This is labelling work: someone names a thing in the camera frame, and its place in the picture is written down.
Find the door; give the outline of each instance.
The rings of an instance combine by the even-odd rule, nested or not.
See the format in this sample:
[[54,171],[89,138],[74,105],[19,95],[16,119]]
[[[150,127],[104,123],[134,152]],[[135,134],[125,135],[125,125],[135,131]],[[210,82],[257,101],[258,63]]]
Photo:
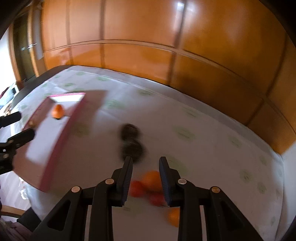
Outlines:
[[24,83],[34,80],[36,77],[28,49],[28,12],[24,13],[14,21],[13,46],[21,80]]

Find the red tomato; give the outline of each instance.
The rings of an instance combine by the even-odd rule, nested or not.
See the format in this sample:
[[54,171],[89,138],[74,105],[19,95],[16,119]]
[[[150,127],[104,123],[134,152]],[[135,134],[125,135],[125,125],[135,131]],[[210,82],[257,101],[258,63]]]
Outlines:
[[150,204],[158,207],[166,204],[164,195],[158,192],[150,193],[148,200]]
[[142,183],[139,181],[131,181],[128,194],[132,197],[142,197],[145,194]]

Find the tablecloth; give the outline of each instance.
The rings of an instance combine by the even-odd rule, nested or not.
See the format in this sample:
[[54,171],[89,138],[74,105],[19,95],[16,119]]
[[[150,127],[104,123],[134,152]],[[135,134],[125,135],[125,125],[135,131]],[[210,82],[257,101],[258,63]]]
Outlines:
[[[86,92],[87,102],[65,143],[49,193],[28,188],[40,218],[72,186],[95,186],[122,166],[119,130],[132,123],[140,129],[145,148],[143,159],[134,165],[133,179],[157,170],[159,158],[166,156],[170,167],[196,186],[219,186],[264,240],[275,240],[283,197],[280,156],[247,127],[167,86],[74,66],[45,81],[15,106],[13,112],[22,112],[22,119],[12,125],[12,134],[21,131],[46,96],[78,91]],[[176,240],[178,229],[167,223],[167,211],[129,197],[124,208],[113,208],[114,240]]]

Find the pink box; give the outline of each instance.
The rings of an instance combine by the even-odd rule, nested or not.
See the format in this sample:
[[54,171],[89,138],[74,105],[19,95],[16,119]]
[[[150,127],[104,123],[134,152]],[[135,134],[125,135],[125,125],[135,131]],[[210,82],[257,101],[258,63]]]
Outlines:
[[[14,157],[14,172],[31,186],[46,192],[49,189],[59,154],[70,127],[85,101],[85,93],[66,93],[48,96],[36,109],[23,130],[36,124],[35,138],[20,147]],[[65,116],[56,120],[51,111],[56,104],[65,109]]]

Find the dark round fruit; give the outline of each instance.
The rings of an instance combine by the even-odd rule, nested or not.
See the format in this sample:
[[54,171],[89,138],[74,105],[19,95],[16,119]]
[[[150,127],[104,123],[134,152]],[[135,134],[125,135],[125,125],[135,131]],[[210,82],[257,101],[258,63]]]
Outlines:
[[130,156],[133,159],[133,162],[137,162],[143,155],[143,152],[142,145],[138,141],[135,139],[128,139],[123,144],[121,157],[124,161],[127,156]]
[[127,140],[130,138],[137,138],[140,134],[140,131],[137,127],[132,124],[125,124],[121,128],[120,136],[122,140]]

